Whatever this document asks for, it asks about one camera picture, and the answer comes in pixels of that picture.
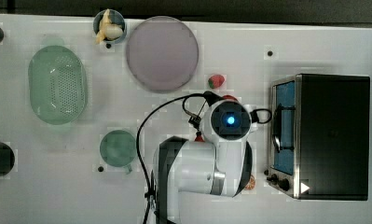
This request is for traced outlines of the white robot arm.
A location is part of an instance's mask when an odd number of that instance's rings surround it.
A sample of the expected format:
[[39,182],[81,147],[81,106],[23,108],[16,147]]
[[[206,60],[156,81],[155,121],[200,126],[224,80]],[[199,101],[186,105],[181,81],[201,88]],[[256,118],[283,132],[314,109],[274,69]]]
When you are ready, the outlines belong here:
[[150,224],[181,224],[181,192],[235,197],[247,186],[253,167],[248,136],[257,130],[255,109],[233,100],[217,101],[200,123],[201,142],[172,136],[159,144],[152,171],[155,220]]

